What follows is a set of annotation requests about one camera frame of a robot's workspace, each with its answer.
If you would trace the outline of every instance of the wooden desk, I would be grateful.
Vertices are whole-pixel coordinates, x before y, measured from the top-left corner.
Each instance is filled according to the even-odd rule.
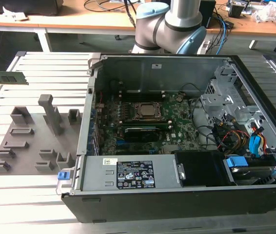
[[[134,35],[135,29],[124,12],[91,12],[84,8],[85,0],[64,0],[62,10],[58,16],[29,16],[28,21],[14,22],[0,15],[0,31],[35,32],[39,36],[44,52],[50,52],[51,46],[48,33],[75,34],[109,34]],[[245,15],[240,19],[228,18],[228,12],[219,8],[226,0],[217,0],[216,8],[224,19],[234,23],[230,37],[272,40],[276,41],[276,23],[256,23],[251,16]],[[106,8],[119,6],[115,3],[105,3]],[[87,5],[88,8],[100,10],[96,3]],[[219,32],[219,24],[213,20],[207,29],[208,37]]]

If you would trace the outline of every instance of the cable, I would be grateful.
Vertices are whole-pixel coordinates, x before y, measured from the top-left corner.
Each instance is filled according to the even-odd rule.
[[[134,13],[135,13],[135,15],[136,15],[137,12],[136,12],[136,9],[135,9],[135,7],[134,7],[132,1],[131,1],[131,0],[128,0],[128,1],[129,1],[129,4],[132,6],[132,9],[133,9],[133,11],[134,11]]]
[[[219,19],[219,18],[217,18],[217,19],[220,20],[220,21],[222,22],[222,25],[223,25],[223,27],[224,27],[224,34],[222,35],[222,39],[221,39],[220,46],[219,46],[219,48],[218,48],[218,50],[217,50],[217,52],[216,52],[216,54],[218,55],[219,52],[220,52],[220,50],[221,50],[222,47],[223,47],[223,43],[224,43],[224,39],[225,39],[225,34],[226,34],[226,25],[225,25],[225,23],[224,23],[224,21],[223,21],[222,19]]]
[[[111,9],[108,9],[108,8],[105,8],[103,6],[101,6],[103,2],[98,2],[98,0],[96,0],[96,4],[98,5],[98,7],[100,7],[100,9],[104,10],[104,11],[115,11],[115,12],[122,12],[122,9],[115,9],[115,10],[111,10]]]
[[[86,2],[84,2],[84,8],[85,8],[86,10],[92,11],[92,12],[109,12],[109,11],[114,11],[114,10],[117,10],[117,9],[124,8],[124,7],[125,7],[125,4],[123,4],[122,6],[118,6],[118,7],[111,8],[111,9],[107,9],[107,8],[105,8],[105,7],[102,6],[104,3],[109,2],[109,0],[105,0],[105,1],[99,3],[99,6],[100,6],[100,7],[103,7],[105,10],[99,11],[99,10],[89,9],[89,8],[87,7],[87,5],[90,4],[90,3],[93,3],[93,2],[97,2],[97,0],[93,0],[93,1],[87,0]]]
[[[195,111],[195,109],[196,109],[196,106],[197,106],[197,103],[198,103],[199,100],[200,100],[200,98],[197,99],[197,101],[196,101],[196,103],[195,103],[195,105],[194,105],[194,107],[193,107],[193,110],[192,110],[192,112],[191,112],[191,121],[192,121],[192,124],[193,124],[194,128],[197,130],[197,132],[198,132],[199,134],[201,134],[202,136],[206,137],[207,139],[210,139],[212,142],[214,142],[215,144],[217,144],[217,142],[216,142],[213,138],[209,137],[208,135],[204,134],[203,132],[201,132],[201,131],[199,130],[200,127],[206,127],[207,125],[202,125],[202,126],[199,126],[199,127],[196,127],[196,125],[195,125],[195,122],[194,122],[194,120],[193,120],[193,114],[194,114],[194,111]]]
[[[212,53],[212,49],[218,46],[219,43],[222,42],[222,46],[223,46],[224,43],[228,40],[229,34],[231,33],[231,29],[228,31],[228,28],[226,26],[224,27],[225,23],[224,23],[223,17],[218,13],[216,7],[214,7],[214,9],[215,9],[214,14],[217,15],[217,17],[216,18],[214,17],[214,18],[217,19],[217,22],[219,23],[219,33],[217,34],[216,37],[213,38],[210,47],[206,51],[206,52],[210,51],[210,54]],[[221,33],[224,33],[225,38],[224,38],[224,35],[222,39],[218,38],[221,35]]]
[[[182,93],[183,88],[184,88],[186,85],[188,85],[188,84],[192,85],[192,86],[195,87],[199,92],[201,92],[201,90],[200,90],[195,84],[193,84],[193,83],[191,83],[191,82],[188,82],[188,83],[185,83],[184,85],[182,85],[182,87],[180,88],[179,92]]]
[[[124,0],[125,9],[126,9],[126,12],[127,12],[128,18],[129,18],[129,21],[132,23],[132,25],[134,26],[134,28],[136,28],[135,21],[134,21],[132,15],[131,15],[130,12],[129,12],[128,2],[127,2],[127,1],[128,1],[128,0]]]

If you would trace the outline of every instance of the electronic component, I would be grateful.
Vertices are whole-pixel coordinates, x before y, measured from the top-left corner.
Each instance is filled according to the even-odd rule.
[[[276,69],[264,58],[246,59],[248,63],[235,56],[93,55],[89,87],[94,84],[96,89],[87,93],[86,103],[96,104],[85,105],[77,150],[80,167],[73,189],[61,198],[78,220],[242,215],[274,209],[276,100],[269,97],[275,93],[270,89],[276,87]],[[253,72],[258,70],[260,76]],[[272,86],[262,84],[264,76]],[[111,80],[122,82],[122,90],[112,89]],[[181,89],[189,82],[197,89]],[[101,92],[102,98],[94,97]],[[102,144],[98,155],[89,155],[89,114],[102,103],[96,121]],[[249,149],[252,135],[261,140],[259,157]],[[95,207],[89,202],[102,197]],[[237,198],[239,205],[232,206],[226,197]],[[115,209],[108,209],[111,204]],[[122,212],[128,204],[135,212]],[[170,212],[161,212],[163,204]]]
[[[180,166],[184,171],[181,180],[183,186],[234,185],[223,163],[225,155],[218,151],[176,152],[175,156],[177,167]]]
[[[232,18],[240,18],[243,9],[245,8],[245,4],[241,2],[232,2],[230,5],[230,10],[228,12],[228,16]]]

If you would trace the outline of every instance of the warning label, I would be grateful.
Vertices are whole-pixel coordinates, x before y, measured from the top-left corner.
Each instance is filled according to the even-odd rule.
[[[152,161],[117,162],[117,187],[119,189],[155,188]]]

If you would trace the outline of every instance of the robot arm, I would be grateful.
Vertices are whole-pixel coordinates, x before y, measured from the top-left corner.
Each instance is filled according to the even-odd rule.
[[[135,46],[132,53],[195,54],[206,36],[201,26],[200,0],[149,2],[137,9]]]

